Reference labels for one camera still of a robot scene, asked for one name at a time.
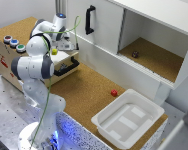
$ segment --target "white wall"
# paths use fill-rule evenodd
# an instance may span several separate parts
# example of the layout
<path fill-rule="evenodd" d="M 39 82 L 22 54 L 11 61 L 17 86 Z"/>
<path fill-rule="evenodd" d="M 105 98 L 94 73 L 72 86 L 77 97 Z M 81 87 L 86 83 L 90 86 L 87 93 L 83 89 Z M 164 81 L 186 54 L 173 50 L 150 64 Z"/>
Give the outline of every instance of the white wall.
<path fill-rule="evenodd" d="M 188 77 L 177 89 L 171 91 L 167 102 L 183 112 L 188 110 Z"/>
<path fill-rule="evenodd" d="M 55 0 L 0 0 L 0 28 L 33 16 L 53 20 Z"/>

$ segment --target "yellow object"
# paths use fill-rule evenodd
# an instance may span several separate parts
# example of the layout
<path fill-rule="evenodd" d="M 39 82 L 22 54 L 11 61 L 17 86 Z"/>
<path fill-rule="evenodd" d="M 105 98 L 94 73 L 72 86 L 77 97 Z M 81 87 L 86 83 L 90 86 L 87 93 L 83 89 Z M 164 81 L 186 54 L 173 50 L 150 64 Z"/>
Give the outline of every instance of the yellow object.
<path fill-rule="evenodd" d="M 55 49 L 55 48 L 52 49 L 52 55 L 57 55 L 57 52 L 58 52 L 57 49 Z"/>

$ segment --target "black handle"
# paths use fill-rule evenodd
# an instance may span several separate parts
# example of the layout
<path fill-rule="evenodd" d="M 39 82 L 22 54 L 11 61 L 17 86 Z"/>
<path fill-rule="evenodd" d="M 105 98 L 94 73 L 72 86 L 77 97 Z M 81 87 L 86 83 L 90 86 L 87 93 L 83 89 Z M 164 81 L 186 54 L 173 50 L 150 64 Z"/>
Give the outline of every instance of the black handle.
<path fill-rule="evenodd" d="M 67 68 L 62 69 L 61 71 L 54 70 L 55 76 L 62 76 L 69 72 L 70 70 L 74 69 L 75 67 L 79 66 L 79 62 L 74 58 L 74 56 L 71 57 L 72 65 L 68 66 Z"/>
<path fill-rule="evenodd" d="M 91 34 L 92 32 L 94 32 L 94 30 L 90 27 L 90 19 L 91 19 L 91 14 L 90 12 L 95 10 L 94 6 L 90 6 L 90 8 L 87 9 L 86 11 L 86 34 Z"/>

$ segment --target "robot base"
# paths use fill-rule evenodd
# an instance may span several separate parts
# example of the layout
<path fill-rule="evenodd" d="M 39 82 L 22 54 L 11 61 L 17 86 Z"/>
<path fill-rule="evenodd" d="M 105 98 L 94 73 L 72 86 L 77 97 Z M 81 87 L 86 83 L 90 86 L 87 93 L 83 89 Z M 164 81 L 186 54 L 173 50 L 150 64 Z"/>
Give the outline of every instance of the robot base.
<path fill-rule="evenodd" d="M 38 126 L 38 122 L 34 122 L 26 126 L 19 134 L 18 137 L 18 150 L 30 150 L 32 141 L 29 141 L 29 137 L 31 136 L 34 129 Z M 63 139 L 59 138 L 59 146 L 63 145 Z M 41 145 L 36 146 L 33 145 L 31 150 L 43 150 Z"/>

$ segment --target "green cord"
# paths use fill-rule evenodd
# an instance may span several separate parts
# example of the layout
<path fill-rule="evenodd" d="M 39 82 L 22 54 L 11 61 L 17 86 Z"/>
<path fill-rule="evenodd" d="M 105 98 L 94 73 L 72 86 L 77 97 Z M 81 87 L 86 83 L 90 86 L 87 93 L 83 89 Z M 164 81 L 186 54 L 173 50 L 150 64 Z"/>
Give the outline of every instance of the green cord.
<path fill-rule="evenodd" d="M 46 32 L 44 32 L 44 33 L 66 33 L 66 32 L 70 32 L 70 31 L 74 30 L 74 31 L 75 31 L 76 43 L 78 43 L 78 41 L 77 41 L 77 34 L 76 34 L 76 28 L 79 26 L 80 22 L 81 22 L 81 17 L 80 17 L 80 16 L 77 16 L 77 17 L 75 18 L 75 25 L 74 25 L 74 28 L 72 28 L 72 29 L 70 29 L 70 30 L 68 30 L 68 31 L 64 31 L 64 32 L 48 32 L 48 31 L 46 31 Z M 42 37 L 42 39 L 43 39 L 43 41 L 44 41 L 44 43 L 45 43 L 45 46 L 46 46 L 47 49 L 48 49 L 48 53 L 49 53 L 49 56 L 50 56 L 50 49 L 49 49 L 49 47 L 48 47 L 48 45 L 47 45 L 45 39 L 44 39 L 43 37 Z M 41 120 L 40 120 L 40 122 L 39 122 L 38 128 L 37 128 L 36 133 L 35 133 L 35 135 L 34 135 L 34 138 L 33 138 L 33 140 L 32 140 L 30 150 L 31 150 L 31 148 L 32 148 L 32 146 L 33 146 L 33 143 L 34 143 L 34 141 L 35 141 L 36 135 L 37 135 L 38 130 L 39 130 L 39 128 L 40 128 L 41 122 L 42 122 L 43 117 L 44 117 L 44 115 L 45 115 L 45 112 L 46 112 L 46 109 L 47 109 L 47 106 L 48 106 L 48 102 L 49 102 L 50 90 L 51 90 L 51 77 L 50 77 L 50 86 L 49 86 L 49 90 L 48 90 L 48 94 L 47 94 L 47 102 L 46 102 L 46 105 L 45 105 L 44 112 L 43 112 L 43 115 L 42 115 L 42 117 L 41 117 Z"/>
<path fill-rule="evenodd" d="M 45 43 L 45 46 L 46 46 L 47 49 L 48 49 L 49 56 L 50 56 L 49 47 L 48 47 L 48 45 L 47 45 L 45 39 L 44 39 L 43 37 L 42 37 L 42 39 L 43 39 L 43 41 L 44 41 L 44 43 Z M 35 141 L 36 135 L 37 135 L 37 133 L 38 133 L 38 130 L 39 130 L 39 128 L 40 128 L 41 122 L 42 122 L 42 120 L 43 120 L 43 117 L 44 117 L 44 115 L 45 115 L 45 112 L 46 112 L 46 109 L 47 109 L 47 106 L 48 106 L 49 96 L 50 96 L 50 90 L 51 90 L 51 85 L 52 85 L 52 84 L 51 84 L 51 77 L 50 77 L 50 86 L 49 86 L 49 90 L 48 90 L 48 94 L 47 94 L 47 102 L 46 102 L 46 104 L 45 104 L 45 108 L 44 108 L 43 115 L 42 115 L 42 117 L 41 117 L 41 120 L 40 120 L 40 122 L 39 122 L 38 128 L 37 128 L 37 130 L 36 130 L 36 134 L 34 135 L 34 138 L 33 138 L 33 140 L 32 140 L 30 150 L 31 150 L 31 148 L 32 148 L 32 146 L 33 146 L 33 143 L 34 143 L 34 141 Z"/>

